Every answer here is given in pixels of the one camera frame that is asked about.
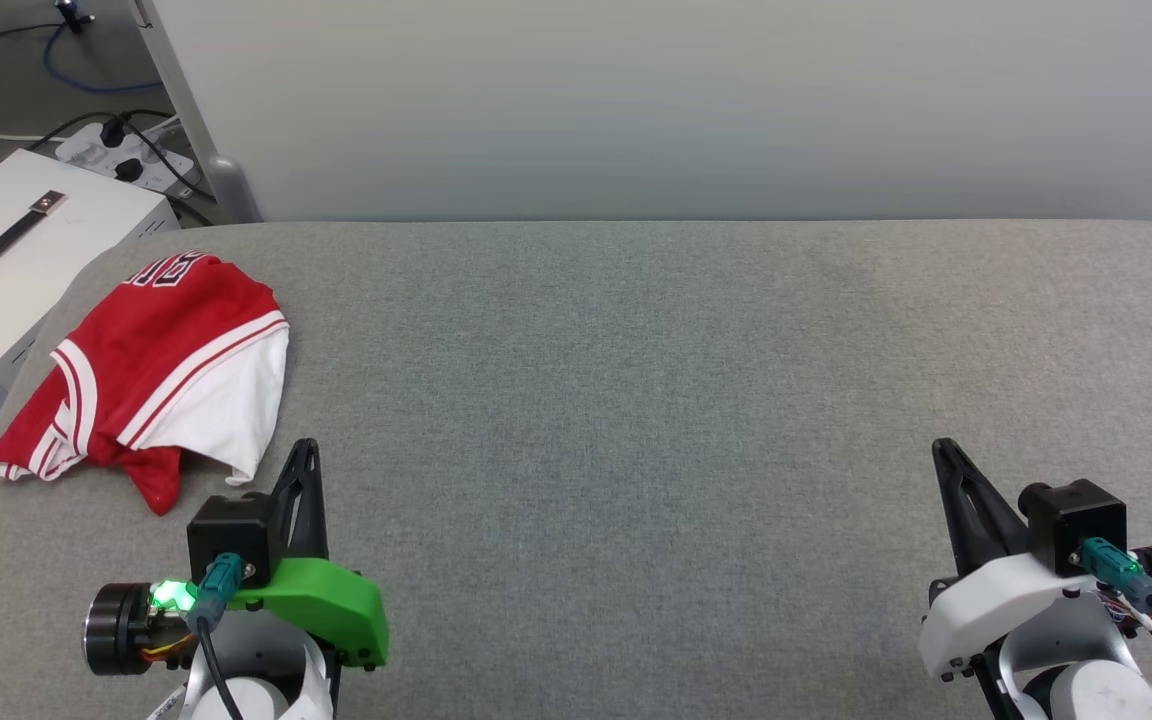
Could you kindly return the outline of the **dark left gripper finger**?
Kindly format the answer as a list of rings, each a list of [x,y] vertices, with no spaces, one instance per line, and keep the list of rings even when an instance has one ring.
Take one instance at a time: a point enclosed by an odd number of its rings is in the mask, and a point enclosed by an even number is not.
[[[293,444],[271,500],[282,558],[329,559],[321,458],[314,438]]]

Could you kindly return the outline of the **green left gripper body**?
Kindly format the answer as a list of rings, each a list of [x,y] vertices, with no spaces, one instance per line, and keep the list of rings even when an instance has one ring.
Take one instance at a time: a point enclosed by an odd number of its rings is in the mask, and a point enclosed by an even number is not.
[[[266,611],[344,653],[347,667],[382,667],[389,626],[380,588],[326,559],[285,559],[264,588],[238,589],[229,611]]]

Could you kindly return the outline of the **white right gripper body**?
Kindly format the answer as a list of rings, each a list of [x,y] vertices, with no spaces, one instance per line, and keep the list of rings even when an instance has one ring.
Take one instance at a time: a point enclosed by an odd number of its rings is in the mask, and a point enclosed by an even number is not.
[[[931,602],[918,653],[940,679],[993,643],[1006,674],[1106,659],[1107,614],[1093,579],[1059,577],[1029,553],[990,561]]]

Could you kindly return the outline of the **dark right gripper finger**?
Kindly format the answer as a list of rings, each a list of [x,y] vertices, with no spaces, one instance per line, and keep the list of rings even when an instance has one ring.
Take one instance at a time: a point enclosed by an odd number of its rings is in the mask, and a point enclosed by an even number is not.
[[[933,462],[957,577],[1026,551],[1024,521],[954,439],[935,439]]]

